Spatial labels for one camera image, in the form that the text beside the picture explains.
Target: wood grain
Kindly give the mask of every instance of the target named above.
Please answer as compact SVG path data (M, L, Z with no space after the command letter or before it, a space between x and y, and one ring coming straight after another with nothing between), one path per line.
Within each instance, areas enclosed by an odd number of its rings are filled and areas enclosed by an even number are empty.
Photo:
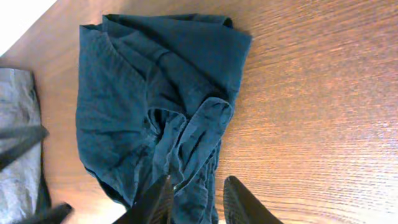
M253 35L216 177L236 175L284 223L398 223L398 2L363 0L56 2L0 59L35 73L45 175L69 223L124 211L78 159L78 25L102 14L199 12Z

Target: dark blue cloth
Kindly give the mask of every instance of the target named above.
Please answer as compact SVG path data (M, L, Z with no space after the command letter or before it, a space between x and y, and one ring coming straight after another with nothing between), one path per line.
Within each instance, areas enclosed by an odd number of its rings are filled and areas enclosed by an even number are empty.
M108 15L80 27L80 159L130 207L160 176L174 223L217 223L215 170L249 35L224 16Z

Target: wooden surface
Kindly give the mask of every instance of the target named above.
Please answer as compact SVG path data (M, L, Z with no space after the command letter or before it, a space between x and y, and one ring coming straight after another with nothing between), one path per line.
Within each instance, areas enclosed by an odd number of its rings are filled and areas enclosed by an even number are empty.
M124 212L78 159L78 25L191 12L228 15L254 37L223 137L220 218L236 175L285 223L398 223L397 1L59 0L0 64L35 73L45 175L53 201L75 207L69 223Z

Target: folded cloth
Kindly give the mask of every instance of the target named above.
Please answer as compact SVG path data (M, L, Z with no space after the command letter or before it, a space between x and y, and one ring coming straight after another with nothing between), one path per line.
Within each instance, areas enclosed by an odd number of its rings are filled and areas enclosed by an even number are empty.
M40 110L32 74L0 68L0 129L36 124L40 124ZM0 152L20 140L0 139ZM14 223L50 207L41 152L38 143L0 170L0 223Z
M215 170L251 37L224 16L103 16L80 27L80 159L130 207L162 175L174 223L217 223Z

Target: gray fabric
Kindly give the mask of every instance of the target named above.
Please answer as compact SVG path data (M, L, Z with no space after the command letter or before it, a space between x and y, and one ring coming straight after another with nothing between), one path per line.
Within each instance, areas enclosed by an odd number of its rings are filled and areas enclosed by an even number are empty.
M32 74L0 68L0 128L40 124L39 104ZM19 139L0 140L0 151ZM37 210L41 175L41 145L18 158L0 172L0 223L12 223Z

